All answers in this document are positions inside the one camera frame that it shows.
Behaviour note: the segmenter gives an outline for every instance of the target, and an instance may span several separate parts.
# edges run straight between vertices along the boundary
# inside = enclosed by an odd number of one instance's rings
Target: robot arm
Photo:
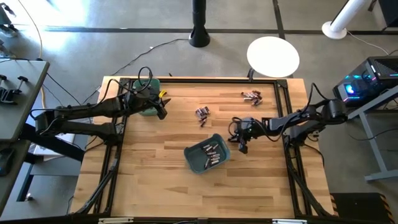
[[[163,101],[159,97],[159,90],[148,87],[130,90],[114,98],[100,101],[95,105],[59,106],[48,110],[35,118],[36,133],[41,136],[56,136],[60,133],[95,135],[104,140],[107,145],[114,145],[119,141],[119,134],[113,123],[86,124],[71,120],[105,116],[118,118],[129,116],[149,108],[157,110],[159,119],[164,119],[167,111],[164,106],[170,99]]]
[[[317,109],[321,106],[323,108],[319,113]],[[239,150],[247,154],[246,144],[251,139],[267,136],[271,141],[276,141],[270,136],[281,136],[285,130],[289,129],[287,135],[290,143],[302,146],[308,134],[322,131],[328,124],[341,124],[346,120],[346,109],[341,100],[323,100],[281,118],[262,118],[262,121],[254,118],[234,118],[233,123],[236,124],[234,134],[228,141],[238,142]]]

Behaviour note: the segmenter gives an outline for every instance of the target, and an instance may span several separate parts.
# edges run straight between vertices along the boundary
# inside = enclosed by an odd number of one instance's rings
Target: gray floor
[[[18,15],[12,19],[17,24],[29,24],[28,17],[16,1],[6,1]],[[22,1],[35,21],[42,26],[108,27],[108,28],[192,28],[190,1],[188,0],[37,0]],[[284,28],[288,30],[320,30],[322,24],[334,18],[345,0],[279,0]],[[272,0],[209,0],[207,28],[217,29],[276,29]],[[351,30],[379,30],[373,15],[364,7],[350,23]],[[262,34],[211,34],[211,44],[203,49],[191,47],[180,41],[156,49],[143,56],[120,75],[136,74],[142,66],[150,66],[154,75],[242,77],[247,74],[248,45]],[[157,44],[188,34],[137,34],[137,33],[78,33],[42,32],[44,53],[42,58],[51,63],[49,73],[67,90],[83,101],[100,85],[102,77],[114,73]],[[398,49],[396,36],[361,35],[360,38],[379,45],[387,51]],[[315,82],[326,96],[342,77],[352,71],[366,57],[383,55],[374,47],[353,37],[331,40],[323,35],[286,35],[286,39],[300,54],[300,66],[295,78],[303,78],[309,91]],[[20,33],[16,39],[5,40],[5,46],[18,57],[36,58],[39,41],[34,29]],[[50,79],[45,84],[63,104],[75,104]],[[46,91],[46,104],[51,108],[58,102]],[[40,99],[35,104],[40,108]],[[375,116],[375,133],[387,129]],[[357,142],[365,135],[360,125],[329,126],[320,137],[320,148],[325,155],[325,170],[331,192],[380,192],[386,195],[391,210],[398,217],[398,179],[365,183],[364,175],[378,172],[376,160],[367,142]],[[395,139],[394,133],[383,136]],[[78,136],[79,145],[85,138]],[[397,166],[398,153],[383,147],[389,168]],[[76,169],[65,172],[65,166]],[[78,164],[70,159],[35,167],[36,174],[29,192],[33,202],[15,202],[16,192],[29,166],[24,165],[14,187],[6,210],[0,220],[46,217],[66,213],[68,199],[73,195]],[[58,167],[57,172],[46,173],[47,167]]]

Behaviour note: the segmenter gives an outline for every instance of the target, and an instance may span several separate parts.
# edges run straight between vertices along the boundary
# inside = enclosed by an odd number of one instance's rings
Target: wooden tabletop
[[[99,98],[111,77],[105,77]],[[302,79],[288,79],[293,110],[307,103]],[[214,133],[227,141],[233,116],[276,117],[274,88],[259,84],[162,83],[168,115],[134,114],[129,117],[113,200],[112,216],[129,217],[213,217],[213,218],[293,218],[282,141],[265,137],[248,143],[249,153],[227,142],[231,159],[204,174],[194,174],[185,162],[183,150]],[[263,103],[252,107],[243,102],[241,92],[258,90]],[[107,98],[116,96],[118,85],[110,85]],[[203,128],[195,110],[209,107],[211,114]],[[96,117],[96,124],[110,119]],[[94,146],[101,142],[96,140]],[[307,144],[318,147],[315,142]],[[77,211],[98,185],[105,146],[85,154],[71,212]],[[301,147],[309,189],[326,211],[333,213],[321,157]],[[302,211],[301,193],[298,190]],[[103,197],[102,207],[106,203]]]

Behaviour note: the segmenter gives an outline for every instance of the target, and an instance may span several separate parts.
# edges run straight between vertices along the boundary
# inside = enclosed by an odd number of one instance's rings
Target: white pole
[[[331,39],[343,39],[347,35],[346,26],[366,2],[367,0],[347,1],[333,21],[323,24],[323,33]]]

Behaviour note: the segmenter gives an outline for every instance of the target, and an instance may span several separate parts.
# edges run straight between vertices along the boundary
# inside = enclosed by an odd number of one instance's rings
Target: green container
[[[206,145],[215,146],[218,144],[216,148],[216,153],[220,154],[220,162],[216,165],[213,165],[207,169],[205,169],[205,163],[208,158],[206,153],[203,151],[202,147]],[[208,138],[192,147],[186,147],[184,149],[184,156],[187,160],[191,170],[196,174],[201,174],[204,171],[208,171],[225,161],[227,161],[231,157],[231,153],[226,145],[224,139],[219,134],[214,134],[211,138]]]
[[[141,78],[142,86],[145,86],[148,81],[149,81],[148,78]],[[132,85],[134,87],[136,87],[136,88],[141,87],[141,84],[139,83],[138,80],[136,80]],[[158,79],[156,79],[156,78],[153,78],[150,81],[150,87],[155,89],[155,90],[157,90],[157,91],[160,91],[160,81]],[[144,111],[139,112],[139,114],[141,114],[143,116],[156,116],[157,115],[157,110],[155,108],[149,108],[148,110],[144,110]]]

